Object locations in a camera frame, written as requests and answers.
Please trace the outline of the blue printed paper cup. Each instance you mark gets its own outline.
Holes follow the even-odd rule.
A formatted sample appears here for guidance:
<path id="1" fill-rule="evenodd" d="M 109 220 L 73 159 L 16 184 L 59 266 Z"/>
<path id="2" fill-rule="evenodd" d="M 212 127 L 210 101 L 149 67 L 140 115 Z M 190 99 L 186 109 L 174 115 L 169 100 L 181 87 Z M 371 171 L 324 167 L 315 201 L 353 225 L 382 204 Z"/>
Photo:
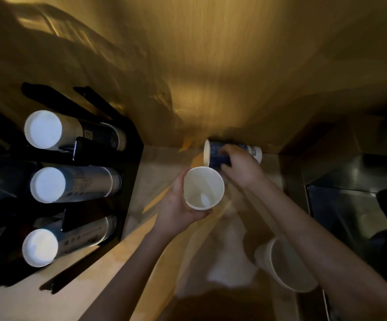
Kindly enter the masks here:
<path id="1" fill-rule="evenodd" d="M 203 151 L 203 163 L 205 167 L 210 167 L 215 170 L 221 169 L 222 164 L 231 167 L 231 159 L 229 155 L 220 152 L 220 149 L 226 144 L 226 142 L 220 142 L 210 139 L 207 139 L 205 141 Z M 260 147 L 244 144 L 236 144 L 236 146 L 243 148 L 245 151 L 249 152 L 252 156 L 255 157 L 258 163 L 261 163 L 263 153 Z"/>

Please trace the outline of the black cup dispenser rack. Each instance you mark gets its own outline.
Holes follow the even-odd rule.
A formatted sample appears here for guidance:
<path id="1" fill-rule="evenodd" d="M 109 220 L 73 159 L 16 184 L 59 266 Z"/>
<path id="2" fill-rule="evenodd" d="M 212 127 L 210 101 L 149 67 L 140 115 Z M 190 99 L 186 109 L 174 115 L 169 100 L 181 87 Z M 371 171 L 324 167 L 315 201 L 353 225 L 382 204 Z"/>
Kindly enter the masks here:
<path id="1" fill-rule="evenodd" d="M 9 144 L 8 149 L 0 145 L 0 286 L 13 286 L 69 255 L 41 268 L 30 266 L 23 258 L 21 248 L 27 235 L 54 221 L 62 219 L 62 231 L 68 232 L 114 215 L 117 226 L 109 238 L 93 246 L 95 250 L 41 285 L 41 291 L 57 293 L 121 241 L 144 145 L 132 121 L 93 89 L 73 89 L 110 120 L 97 117 L 50 86 L 27 82 L 21 86 L 24 96 L 43 104 L 47 111 L 121 129 L 126 134 L 126 148 L 118 151 L 79 137 L 73 151 L 38 149 L 30 145 L 24 131 L 0 113 L 0 140 Z M 81 202 L 45 204 L 34 199 L 30 192 L 34 174 L 44 167 L 62 166 L 113 168 L 123 176 L 121 190 L 105 198 Z"/>

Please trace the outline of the person's left hand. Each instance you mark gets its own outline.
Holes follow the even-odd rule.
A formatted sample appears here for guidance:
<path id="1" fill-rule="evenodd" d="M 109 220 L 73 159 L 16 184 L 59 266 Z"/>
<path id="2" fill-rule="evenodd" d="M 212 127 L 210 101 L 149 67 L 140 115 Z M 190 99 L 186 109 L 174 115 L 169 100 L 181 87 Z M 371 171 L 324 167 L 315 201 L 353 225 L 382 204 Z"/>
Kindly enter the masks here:
<path id="1" fill-rule="evenodd" d="M 206 218 L 212 212 L 212 209 L 194 210 L 185 201 L 177 199 L 173 194 L 172 183 L 159 203 L 159 211 L 152 232 L 159 239 L 170 242 L 191 224 Z"/>

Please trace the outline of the white paper cup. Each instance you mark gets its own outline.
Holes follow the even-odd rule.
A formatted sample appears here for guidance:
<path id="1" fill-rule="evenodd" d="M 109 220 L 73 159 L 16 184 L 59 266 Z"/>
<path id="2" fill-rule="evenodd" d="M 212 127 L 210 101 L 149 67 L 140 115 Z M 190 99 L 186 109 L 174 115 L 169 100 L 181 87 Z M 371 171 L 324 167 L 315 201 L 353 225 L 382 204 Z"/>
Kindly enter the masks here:
<path id="1" fill-rule="evenodd" d="M 284 237 L 274 237 L 260 245 L 254 259 L 258 267 L 288 290 L 308 293 L 318 287 L 317 280 Z"/>
<path id="2" fill-rule="evenodd" d="M 209 167 L 190 169 L 184 177 L 184 199 L 194 210 L 210 210 L 218 205 L 225 192 L 222 176 Z"/>

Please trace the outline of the person's right forearm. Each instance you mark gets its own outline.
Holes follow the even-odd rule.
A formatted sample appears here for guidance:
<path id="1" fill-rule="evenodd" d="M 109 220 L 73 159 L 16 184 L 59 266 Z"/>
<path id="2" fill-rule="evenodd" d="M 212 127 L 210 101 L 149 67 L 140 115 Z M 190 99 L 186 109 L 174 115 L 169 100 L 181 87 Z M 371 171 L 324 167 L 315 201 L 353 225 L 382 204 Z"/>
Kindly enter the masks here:
<path id="1" fill-rule="evenodd" d="M 387 282 L 266 177 L 243 187 L 271 213 L 344 321 L 387 321 Z"/>

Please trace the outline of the stack of printed paper cups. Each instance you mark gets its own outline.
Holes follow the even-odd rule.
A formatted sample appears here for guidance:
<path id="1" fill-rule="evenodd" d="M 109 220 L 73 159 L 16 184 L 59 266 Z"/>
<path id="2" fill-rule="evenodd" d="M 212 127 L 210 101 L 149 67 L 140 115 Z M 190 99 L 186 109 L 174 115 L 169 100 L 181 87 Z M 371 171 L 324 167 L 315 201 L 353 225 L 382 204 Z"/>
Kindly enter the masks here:
<path id="1" fill-rule="evenodd" d="M 44 167 L 30 181 L 30 192 L 40 203 L 81 202 L 105 198 L 121 190 L 123 176 L 113 168 Z"/>
<path id="2" fill-rule="evenodd" d="M 47 266 L 58 258 L 86 247 L 93 247 L 109 238 L 117 226 L 114 215 L 106 216 L 72 231 L 62 231 L 63 220 L 57 220 L 30 232 L 21 251 L 27 264 L 35 268 Z"/>
<path id="3" fill-rule="evenodd" d="M 95 123 L 47 110 L 32 113 L 25 121 L 24 134 L 30 145 L 44 150 L 73 151 L 77 138 L 124 151 L 126 134 L 108 123 Z"/>

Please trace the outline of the stainless steel sink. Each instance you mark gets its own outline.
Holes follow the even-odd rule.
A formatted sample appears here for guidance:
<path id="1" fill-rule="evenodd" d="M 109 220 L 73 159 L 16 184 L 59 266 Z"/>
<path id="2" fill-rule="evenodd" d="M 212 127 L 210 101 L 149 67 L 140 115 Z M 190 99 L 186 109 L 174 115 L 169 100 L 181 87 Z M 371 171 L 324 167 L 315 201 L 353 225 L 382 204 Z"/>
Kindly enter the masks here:
<path id="1" fill-rule="evenodd" d="M 310 215 L 387 281 L 387 156 L 355 156 L 305 191 Z"/>

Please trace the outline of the person's right hand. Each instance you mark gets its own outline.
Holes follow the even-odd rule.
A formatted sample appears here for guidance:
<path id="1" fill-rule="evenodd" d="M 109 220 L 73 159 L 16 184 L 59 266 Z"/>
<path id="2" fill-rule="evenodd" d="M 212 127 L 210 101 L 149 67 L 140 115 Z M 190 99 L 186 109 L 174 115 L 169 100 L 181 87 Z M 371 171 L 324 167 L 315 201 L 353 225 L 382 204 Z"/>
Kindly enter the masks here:
<path id="1" fill-rule="evenodd" d="M 253 191 L 269 182 L 259 163 L 249 152 L 230 144 L 224 145 L 220 152 L 229 155 L 231 167 L 235 168 L 238 174 L 238 180 L 235 182 L 237 185 Z"/>

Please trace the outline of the person's left forearm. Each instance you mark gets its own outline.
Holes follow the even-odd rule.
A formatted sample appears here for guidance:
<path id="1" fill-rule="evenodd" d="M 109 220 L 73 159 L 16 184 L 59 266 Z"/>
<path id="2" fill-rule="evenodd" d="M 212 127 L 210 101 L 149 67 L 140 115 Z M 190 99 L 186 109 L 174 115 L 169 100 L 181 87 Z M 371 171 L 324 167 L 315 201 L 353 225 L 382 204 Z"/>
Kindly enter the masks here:
<path id="1" fill-rule="evenodd" d="M 152 229 L 78 321 L 129 321 L 171 238 Z"/>

